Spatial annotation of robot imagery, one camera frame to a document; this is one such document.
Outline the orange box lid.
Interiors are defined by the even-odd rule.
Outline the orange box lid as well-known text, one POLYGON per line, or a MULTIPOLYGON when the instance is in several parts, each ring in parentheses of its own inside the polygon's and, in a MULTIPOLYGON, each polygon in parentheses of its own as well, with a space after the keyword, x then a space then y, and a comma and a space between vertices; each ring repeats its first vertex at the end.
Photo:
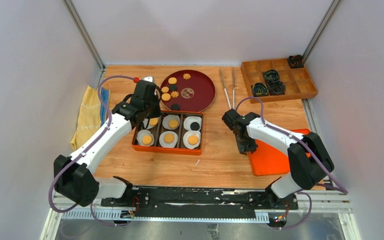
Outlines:
POLYGON ((309 129, 298 129, 285 133, 269 127, 248 127, 249 136, 255 140, 257 149, 248 153, 254 176, 281 175, 290 172, 288 148, 297 141, 292 136, 302 139, 310 133, 309 129))

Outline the metal tongs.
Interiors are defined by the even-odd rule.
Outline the metal tongs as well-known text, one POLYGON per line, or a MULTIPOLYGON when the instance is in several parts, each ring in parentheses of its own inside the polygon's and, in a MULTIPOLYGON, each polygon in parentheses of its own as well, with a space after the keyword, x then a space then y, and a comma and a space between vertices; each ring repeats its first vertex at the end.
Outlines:
POLYGON ((229 94, 229 90, 227 88, 227 84, 224 78, 224 72, 223 68, 219 68, 219 77, 221 80, 221 84, 223 86, 224 95, 227 101, 227 104, 230 109, 236 108, 236 76, 235 76, 235 69, 231 68, 231 96, 229 94))

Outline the orange compartment box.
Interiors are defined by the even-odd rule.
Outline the orange compartment box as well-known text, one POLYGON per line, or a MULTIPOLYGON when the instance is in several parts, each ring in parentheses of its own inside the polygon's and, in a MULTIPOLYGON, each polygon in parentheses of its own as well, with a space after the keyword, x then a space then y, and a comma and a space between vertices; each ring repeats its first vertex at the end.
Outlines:
POLYGON ((204 115, 199 112, 187 112, 187 111, 162 111, 160 116, 160 121, 157 126, 147 129, 149 130, 153 136, 154 136, 154 144, 152 146, 140 146, 137 142, 137 134, 140 130, 146 130, 144 129, 143 123, 139 125, 138 128, 134 131, 133 139, 132 139, 132 146, 134 150, 139 152, 153 152, 153 153, 165 153, 165 154, 181 154, 181 155, 196 155, 199 156, 202 154, 203 149, 203 123, 204 123, 204 115), (180 118, 180 125, 175 130, 168 130, 163 127, 163 118, 167 115, 178 115, 180 118), (185 147, 183 143, 183 136, 187 132, 186 129, 184 129, 184 119, 186 117, 190 116, 197 116, 202 118, 202 126, 201 130, 199 131, 201 133, 201 140, 200 145, 195 149, 188 149, 185 147), (159 143, 159 137, 160 135, 165 131, 173 131, 178 135, 178 141, 177 145, 174 148, 166 148, 161 147, 159 143))

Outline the dark red round plate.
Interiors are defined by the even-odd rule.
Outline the dark red round plate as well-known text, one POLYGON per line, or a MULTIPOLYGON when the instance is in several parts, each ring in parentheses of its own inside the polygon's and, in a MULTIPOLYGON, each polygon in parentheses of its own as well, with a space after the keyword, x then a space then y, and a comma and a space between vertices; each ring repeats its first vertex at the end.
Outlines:
POLYGON ((216 87, 213 81, 204 73, 185 69, 169 74, 160 84, 160 88, 168 89, 169 85, 176 84, 179 96, 162 104, 170 110, 172 104, 179 104, 180 111, 202 112, 206 110, 216 98, 216 87), (190 79, 184 79, 183 74, 191 75, 190 79))

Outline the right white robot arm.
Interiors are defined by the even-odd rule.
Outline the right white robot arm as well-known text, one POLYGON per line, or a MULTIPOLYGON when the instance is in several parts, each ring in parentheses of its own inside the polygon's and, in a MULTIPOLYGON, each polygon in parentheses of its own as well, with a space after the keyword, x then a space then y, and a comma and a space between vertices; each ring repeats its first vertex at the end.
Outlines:
POLYGON ((254 112, 244 116, 230 109, 222 121, 234 133, 240 154, 254 153, 257 141, 268 144, 287 156, 289 172, 272 182, 266 189, 265 201, 278 209, 286 197, 299 191, 310 190, 335 169, 320 136, 314 132, 299 134, 272 124, 254 112))

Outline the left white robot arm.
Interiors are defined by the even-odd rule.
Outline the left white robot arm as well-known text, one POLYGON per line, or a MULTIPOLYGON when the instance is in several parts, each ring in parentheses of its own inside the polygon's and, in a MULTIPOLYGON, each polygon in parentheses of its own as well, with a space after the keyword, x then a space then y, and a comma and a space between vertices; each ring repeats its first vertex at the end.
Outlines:
POLYGON ((108 118, 84 145, 69 156, 59 155, 53 163, 54 179, 48 201, 52 208, 53 193, 59 193, 74 202, 75 206, 87 207, 95 199, 114 198, 120 206, 133 201, 131 184, 121 178, 94 177, 98 166, 115 144, 140 127, 145 119, 161 116, 160 88, 152 76, 132 78, 134 92, 118 103, 113 110, 106 108, 108 118))

